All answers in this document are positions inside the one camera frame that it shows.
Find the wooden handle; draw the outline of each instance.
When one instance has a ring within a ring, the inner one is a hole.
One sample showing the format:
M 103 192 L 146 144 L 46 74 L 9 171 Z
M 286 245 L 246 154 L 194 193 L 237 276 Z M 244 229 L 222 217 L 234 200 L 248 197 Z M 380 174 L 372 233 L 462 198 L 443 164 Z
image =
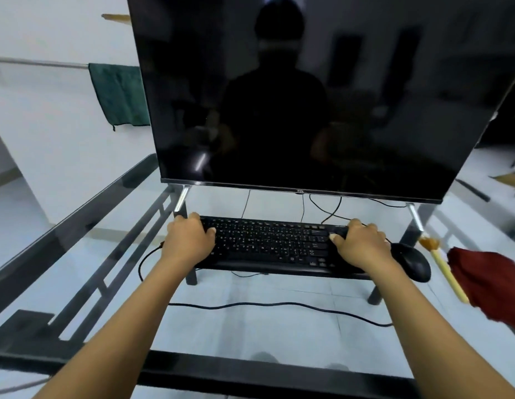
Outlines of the wooden handle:
M 469 304 L 470 300 L 468 299 L 468 296 L 466 295 L 466 293 L 464 292 L 464 290 L 458 283 L 457 279 L 455 279 L 455 276 L 453 275 L 452 270 L 449 267 L 449 265 L 446 263 L 446 261 L 444 259 L 442 259 L 442 256 L 440 256 L 440 253 L 438 252 L 438 250 L 432 250 L 431 256 L 433 256 L 434 261 L 437 262 L 438 268 L 440 269 L 440 271 L 442 272 L 442 274 L 448 281 L 449 285 L 453 289 L 453 292 L 458 297 L 458 299 L 460 301 L 464 302 L 465 304 Z

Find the black screen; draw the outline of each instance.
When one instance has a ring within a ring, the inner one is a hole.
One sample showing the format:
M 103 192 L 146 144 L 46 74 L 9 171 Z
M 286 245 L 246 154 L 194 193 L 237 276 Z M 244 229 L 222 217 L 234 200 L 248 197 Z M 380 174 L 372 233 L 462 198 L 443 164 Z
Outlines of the black screen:
M 515 0 L 129 0 L 163 181 L 439 203 L 515 79 Z

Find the reflected person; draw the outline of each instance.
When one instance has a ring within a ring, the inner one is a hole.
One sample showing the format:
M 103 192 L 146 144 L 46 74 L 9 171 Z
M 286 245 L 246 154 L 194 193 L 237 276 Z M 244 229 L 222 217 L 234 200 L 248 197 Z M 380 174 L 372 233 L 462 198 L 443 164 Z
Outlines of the reflected person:
M 240 179 L 235 172 L 244 171 L 251 183 L 266 177 L 278 186 L 288 173 L 292 186 L 302 186 L 307 171 L 320 168 L 330 119 L 324 86 L 296 68 L 304 29 L 292 0 L 262 7 L 255 23 L 259 67 L 231 81 L 220 106 L 219 172 Z M 275 180 L 278 167 L 283 179 Z

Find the forearm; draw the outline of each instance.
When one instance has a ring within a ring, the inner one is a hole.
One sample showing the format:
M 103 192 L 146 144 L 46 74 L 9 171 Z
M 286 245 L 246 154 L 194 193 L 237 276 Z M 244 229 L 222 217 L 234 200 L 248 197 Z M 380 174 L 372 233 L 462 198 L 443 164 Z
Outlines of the forearm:
M 371 273 L 426 398 L 515 398 L 515 389 L 438 313 L 400 266 Z
M 183 276 L 158 263 L 104 327 L 35 396 L 129 398 Z

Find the black keyboard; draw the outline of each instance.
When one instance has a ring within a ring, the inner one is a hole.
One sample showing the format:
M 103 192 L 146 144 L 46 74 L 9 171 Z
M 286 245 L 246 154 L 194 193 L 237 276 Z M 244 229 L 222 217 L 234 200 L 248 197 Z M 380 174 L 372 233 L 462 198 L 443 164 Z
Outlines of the black keyboard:
M 368 279 L 346 263 L 329 234 L 347 227 L 294 222 L 201 217 L 215 227 L 215 248 L 197 268 Z

